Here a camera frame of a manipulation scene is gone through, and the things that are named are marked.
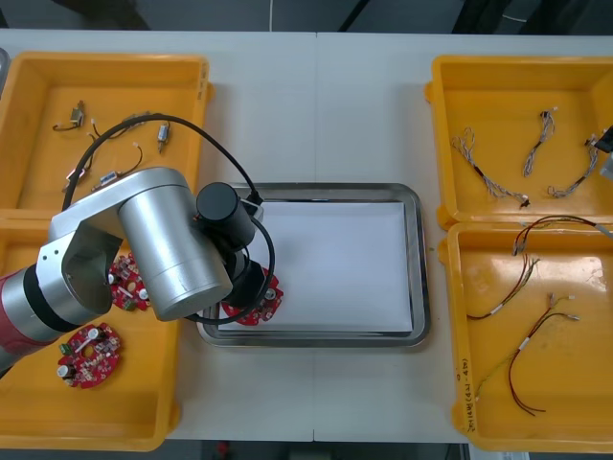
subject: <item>red circuit board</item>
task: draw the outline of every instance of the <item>red circuit board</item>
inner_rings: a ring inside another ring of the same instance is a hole
[[[102,337],[90,340],[87,335],[96,328]],[[98,386],[109,378],[119,363],[121,339],[106,323],[98,327],[93,324],[85,326],[70,337],[68,343],[60,345],[60,349],[66,345],[70,347],[65,352],[67,356],[63,356],[57,364],[70,370],[70,376],[64,378],[68,386],[83,389]]]
[[[145,311],[151,305],[148,296],[143,298],[140,295],[147,290],[131,252],[127,256],[117,258],[111,266],[109,275],[109,281],[113,279],[111,292],[115,306],[126,311],[134,309]]]
[[[266,268],[263,268],[263,270],[264,276],[267,276],[268,270]],[[273,276],[268,291],[272,289],[275,292],[274,298],[264,298],[258,308],[254,309],[244,318],[241,318],[239,321],[237,321],[237,323],[242,324],[243,326],[258,326],[258,324],[260,324],[260,320],[269,321],[275,315],[275,312],[281,305],[281,301],[284,296],[284,292],[280,290],[278,286],[279,280],[276,276]],[[226,304],[225,302],[221,302],[221,307],[228,316],[234,316],[235,314],[238,314],[240,312],[239,309],[235,309],[234,307]]]

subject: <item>black wire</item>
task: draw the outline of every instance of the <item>black wire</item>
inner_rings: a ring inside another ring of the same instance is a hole
[[[93,135],[91,132],[88,132],[88,133],[87,133],[87,135],[88,135],[89,137],[91,137],[91,138],[92,138],[92,144],[94,144],[94,143],[96,142],[96,136],[95,136],[95,135]],[[88,165],[85,165],[85,170],[86,170],[86,171],[89,171],[89,170],[91,170],[91,169],[92,169],[92,163],[93,163],[93,162],[94,162],[94,155],[92,155],[92,156],[90,156],[90,157],[89,157],[89,164],[88,164]]]
[[[261,301],[264,299],[266,292],[270,288],[270,284],[272,283],[272,279],[274,277],[275,246],[273,245],[272,239],[270,238],[270,235],[268,235],[268,232],[266,231],[264,226],[256,218],[251,217],[251,221],[256,227],[258,227],[258,230],[260,230],[262,236],[266,240],[266,245],[268,246],[268,258],[269,258],[268,274],[266,275],[264,284],[261,287],[260,292],[258,293],[258,296],[256,297],[256,300],[253,302],[252,305],[250,305],[246,309],[241,310],[240,312],[232,316],[228,316],[227,318],[212,319],[212,318],[203,318],[202,316],[199,316],[197,314],[191,314],[185,319],[189,319],[190,321],[193,321],[194,323],[202,323],[202,324],[209,324],[212,326],[220,326],[222,324],[229,324],[229,323],[234,323],[235,321],[239,321],[240,319],[244,318],[245,316],[247,316],[249,313],[251,313],[253,310],[255,310],[256,308],[260,306]]]
[[[247,258],[247,262],[245,262],[245,266],[242,268],[240,273],[232,280],[232,283],[235,283],[236,281],[240,280],[243,276],[245,276],[245,273],[247,272],[247,268],[249,268],[249,265],[251,264],[251,254],[249,254],[249,248],[247,246],[245,246],[245,252],[247,253],[245,255],[245,257]]]
[[[53,126],[51,126],[51,129],[53,131],[61,132],[61,131],[71,131],[73,129],[77,129],[78,127],[79,127],[79,125],[72,125],[72,126],[69,126],[69,127],[61,127],[60,125],[53,125]]]
[[[96,135],[98,137],[100,137],[100,133],[98,132],[98,129],[96,128],[96,124],[92,122],[92,128],[94,128],[94,132],[96,133]],[[128,132],[128,128],[124,129],[123,131],[121,131],[120,133],[118,133],[115,136],[110,136],[109,139],[117,139],[120,136],[123,136],[124,134],[126,134]]]
[[[360,15],[362,10],[366,8],[366,6],[369,4],[370,1],[371,0],[360,0],[359,2],[357,2],[355,7],[353,7],[352,12],[349,13],[349,16],[347,16],[347,19],[345,19],[345,22],[343,22],[343,25],[338,30],[338,32],[346,32],[349,29],[349,27],[352,26],[353,21],[357,19],[357,16]]]
[[[94,154],[94,152],[102,144],[102,142],[108,140],[116,132],[119,132],[122,129],[125,129],[127,127],[133,127],[134,125],[138,125],[139,123],[150,122],[150,121],[155,121],[155,120],[175,122],[179,125],[183,125],[184,127],[188,127],[192,129],[193,131],[197,132],[198,134],[200,134],[211,144],[213,144],[213,146],[217,150],[219,150],[219,152],[221,152],[221,154],[225,156],[230,161],[230,163],[232,163],[233,166],[238,170],[238,172],[244,177],[245,181],[247,182],[247,185],[249,185],[249,188],[251,189],[252,200],[253,199],[259,200],[261,203],[260,194],[258,193],[258,190],[256,189],[256,186],[254,185],[253,181],[251,180],[251,177],[249,177],[249,174],[247,174],[247,171],[240,165],[237,159],[234,156],[232,156],[232,154],[226,148],[224,148],[218,141],[216,141],[208,132],[206,132],[201,127],[198,127],[194,125],[192,122],[188,122],[187,120],[184,120],[182,118],[175,117],[172,115],[165,115],[163,113],[151,113],[148,115],[140,115],[138,117],[130,118],[129,120],[124,120],[118,125],[115,125],[114,127],[110,128],[103,135],[101,135],[94,142],[94,144],[92,144],[85,151],[85,153],[83,154],[83,157],[77,164],[75,171],[82,170],[85,164],[87,163],[87,160]],[[71,205],[72,200],[73,200],[73,195],[75,194],[75,189],[77,188],[77,182],[78,182],[78,175],[75,174],[70,178],[68,188],[66,189],[66,195],[64,196],[64,202],[61,207],[62,211],[65,211]]]

